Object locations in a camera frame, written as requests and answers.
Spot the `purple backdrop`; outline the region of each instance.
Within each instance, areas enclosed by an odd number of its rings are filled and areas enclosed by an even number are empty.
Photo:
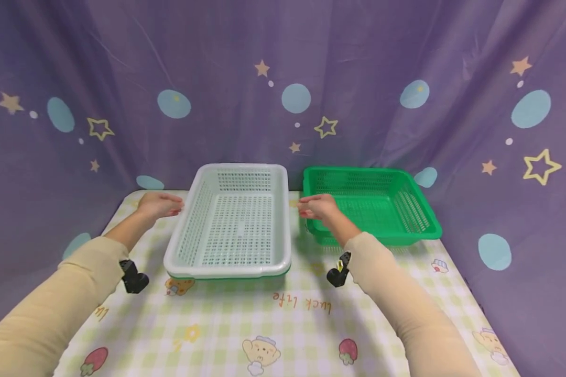
[[[566,376],[566,1],[0,2],[0,318],[211,162],[416,174],[518,370]]]

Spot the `beige sleeve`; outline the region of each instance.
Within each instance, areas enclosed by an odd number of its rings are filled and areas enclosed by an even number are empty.
[[[113,293],[128,250],[98,237],[58,266],[0,322],[0,377],[52,376],[69,341]]]
[[[375,237],[346,244],[348,270],[390,322],[405,346],[411,377],[481,376],[453,322]]]

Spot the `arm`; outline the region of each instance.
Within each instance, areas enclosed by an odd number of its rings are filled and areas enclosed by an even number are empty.
[[[405,346],[413,377],[481,376],[453,322],[375,237],[339,211],[331,195],[300,199],[300,216],[323,221],[350,251],[348,270]]]
[[[119,262],[157,218],[180,212],[182,199],[161,195],[168,194],[145,194],[135,213],[85,243],[6,315],[0,376],[52,376],[71,338],[123,277]]]

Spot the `black wrist mount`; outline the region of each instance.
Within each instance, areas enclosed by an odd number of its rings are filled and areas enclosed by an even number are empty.
[[[327,281],[330,282],[331,285],[335,286],[335,288],[346,283],[346,278],[348,276],[348,263],[350,262],[351,255],[350,251],[343,253],[338,259],[338,267],[330,269],[327,273]]]
[[[124,271],[122,281],[126,287],[127,293],[140,293],[149,284],[149,277],[143,273],[139,273],[133,261],[121,261],[119,266]]]

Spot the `basket rim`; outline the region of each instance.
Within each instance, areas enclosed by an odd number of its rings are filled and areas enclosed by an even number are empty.
[[[303,181],[302,181],[302,193],[306,194],[306,195],[315,195],[314,192],[311,192],[311,185],[310,185],[310,181],[308,180],[308,174],[311,171],[323,171],[323,170],[330,170],[330,171],[355,171],[355,172],[360,172],[360,171],[374,171],[374,170],[379,170],[379,171],[386,171],[386,172],[395,172],[398,174],[402,174],[405,176],[405,178],[409,181],[409,186],[411,188],[411,190],[413,191],[413,194],[417,197],[417,199],[419,199],[421,202],[426,203],[426,206],[421,206],[423,211],[425,212],[426,216],[430,219],[430,221],[432,222],[432,225],[434,226],[434,230],[433,231],[428,231],[427,233],[406,233],[406,232],[384,232],[384,233],[377,233],[377,234],[373,234],[375,238],[401,238],[401,239],[439,239],[442,237],[442,226],[440,225],[440,222],[438,222],[438,219],[434,213],[434,210],[432,209],[432,207],[430,206],[430,203],[428,202],[428,200],[426,199],[426,196],[423,194],[423,191],[419,188],[419,186],[417,185],[417,182],[415,182],[415,179],[413,178],[413,175],[409,174],[408,171],[403,170],[403,169],[397,169],[397,168],[379,168],[379,167],[373,167],[373,168],[364,168],[364,167],[320,167],[320,166],[312,166],[312,167],[307,167],[306,169],[304,169],[303,172]],[[327,237],[328,235],[331,235],[331,232],[328,230],[318,230],[316,229],[314,219],[307,219],[306,221],[306,226],[308,231],[313,234],[313,235],[318,235],[320,237]]]
[[[193,279],[253,279],[262,278],[264,276],[277,276],[285,274],[291,266],[291,227],[289,211],[282,211],[283,222],[283,258],[280,263],[274,265],[257,265],[257,266],[226,266],[226,267],[195,267],[195,266],[179,266],[175,265],[173,259],[176,257],[177,249],[179,249],[181,235],[187,224],[189,214],[192,213],[196,203],[196,194],[199,185],[203,181],[206,170],[217,169],[222,167],[228,168],[274,168],[282,174],[283,182],[280,189],[283,192],[283,206],[287,207],[289,202],[289,179],[287,169],[280,164],[270,163],[208,163],[200,167],[195,174],[191,188],[187,195],[183,211],[168,242],[168,247],[164,254],[164,267],[167,273],[173,278],[193,278]]]

